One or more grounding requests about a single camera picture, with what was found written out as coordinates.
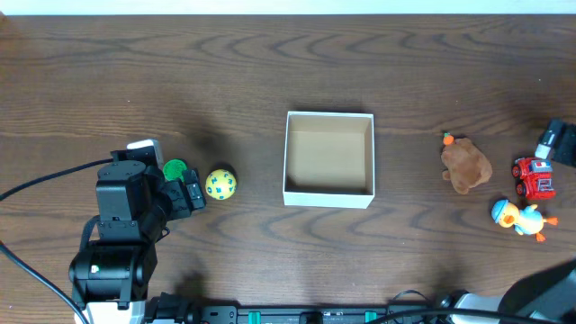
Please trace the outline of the red toy fire truck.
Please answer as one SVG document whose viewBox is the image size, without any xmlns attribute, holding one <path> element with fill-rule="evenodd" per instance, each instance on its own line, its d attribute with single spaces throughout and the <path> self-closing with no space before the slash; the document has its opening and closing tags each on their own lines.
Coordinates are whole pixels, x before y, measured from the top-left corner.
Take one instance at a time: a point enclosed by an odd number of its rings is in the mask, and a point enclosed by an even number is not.
<svg viewBox="0 0 576 324">
<path fill-rule="evenodd" d="M 539 157 L 518 158 L 511 168 L 517 180 L 516 192 L 529 201 L 550 200 L 556 196 L 550 160 Z"/>
</svg>

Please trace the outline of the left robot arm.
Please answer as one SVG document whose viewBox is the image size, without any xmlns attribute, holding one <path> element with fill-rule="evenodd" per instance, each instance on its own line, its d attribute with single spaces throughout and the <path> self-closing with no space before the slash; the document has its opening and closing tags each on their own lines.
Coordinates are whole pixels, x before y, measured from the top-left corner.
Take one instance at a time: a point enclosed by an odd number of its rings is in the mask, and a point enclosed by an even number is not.
<svg viewBox="0 0 576 324">
<path fill-rule="evenodd" d="M 79 320 L 90 323 L 140 323 L 145 318 L 149 281 L 158 263 L 156 244 L 170 221 L 188 218 L 206 205 L 195 169 L 166 180 L 155 165 L 113 161 L 96 183 L 99 215 L 85 233 L 70 264 L 72 299 Z"/>
</svg>

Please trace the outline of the yellow ball with blue letters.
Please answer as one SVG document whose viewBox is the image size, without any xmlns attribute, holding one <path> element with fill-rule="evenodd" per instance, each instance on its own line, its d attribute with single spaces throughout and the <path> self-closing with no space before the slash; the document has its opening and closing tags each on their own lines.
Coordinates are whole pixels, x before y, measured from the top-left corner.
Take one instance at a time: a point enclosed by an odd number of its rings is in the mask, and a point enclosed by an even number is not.
<svg viewBox="0 0 576 324">
<path fill-rule="evenodd" d="M 236 177 L 226 169 L 216 169 L 209 173 L 206 183 L 206 193 L 215 200 L 227 200 L 236 191 L 238 182 Z"/>
</svg>

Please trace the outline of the brown plush toy with carrot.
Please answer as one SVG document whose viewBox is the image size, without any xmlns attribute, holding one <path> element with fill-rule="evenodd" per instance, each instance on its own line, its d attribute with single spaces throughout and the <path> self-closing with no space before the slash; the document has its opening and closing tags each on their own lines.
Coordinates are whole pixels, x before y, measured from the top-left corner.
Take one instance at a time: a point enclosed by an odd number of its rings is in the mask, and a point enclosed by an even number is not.
<svg viewBox="0 0 576 324">
<path fill-rule="evenodd" d="M 451 182 L 457 193 L 468 194 L 472 188 L 490 180 L 491 162 L 469 138 L 457 139 L 446 132 L 443 144 L 441 161 L 445 170 L 442 177 Z"/>
</svg>

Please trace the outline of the blue and yellow duck toy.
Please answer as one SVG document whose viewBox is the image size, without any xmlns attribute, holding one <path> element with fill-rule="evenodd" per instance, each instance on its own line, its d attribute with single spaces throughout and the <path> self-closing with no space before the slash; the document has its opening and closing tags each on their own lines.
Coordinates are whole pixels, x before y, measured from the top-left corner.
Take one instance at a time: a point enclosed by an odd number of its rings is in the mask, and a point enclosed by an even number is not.
<svg viewBox="0 0 576 324">
<path fill-rule="evenodd" d="M 507 199 L 499 200 L 491 208 L 490 215 L 502 228 L 512 228 L 520 236 L 534 236 L 537 242 L 545 242 L 542 233 L 545 224 L 557 226 L 556 217 L 545 217 L 537 204 L 528 205 L 520 210 Z"/>
</svg>

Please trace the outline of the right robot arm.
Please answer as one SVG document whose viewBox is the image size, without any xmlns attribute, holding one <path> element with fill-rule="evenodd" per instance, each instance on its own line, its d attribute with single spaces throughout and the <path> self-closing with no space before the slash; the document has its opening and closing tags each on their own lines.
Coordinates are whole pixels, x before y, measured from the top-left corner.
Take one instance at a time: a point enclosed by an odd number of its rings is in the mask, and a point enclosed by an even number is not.
<svg viewBox="0 0 576 324">
<path fill-rule="evenodd" d="M 526 199 L 546 200 L 555 196 L 552 163 L 575 165 L 575 125 L 553 119 L 540 136 L 533 157 L 514 162 L 512 175 L 517 179 L 517 194 Z M 490 211 L 493 221 L 513 229 L 520 236 L 545 242 L 546 225 L 556 226 L 558 219 L 543 215 L 535 204 L 522 209 L 507 199 L 496 201 Z M 445 306 L 455 310 L 483 311 L 515 315 L 531 320 L 575 321 L 575 261 L 532 274 L 514 283 L 501 296 L 480 296 L 462 292 Z"/>
</svg>

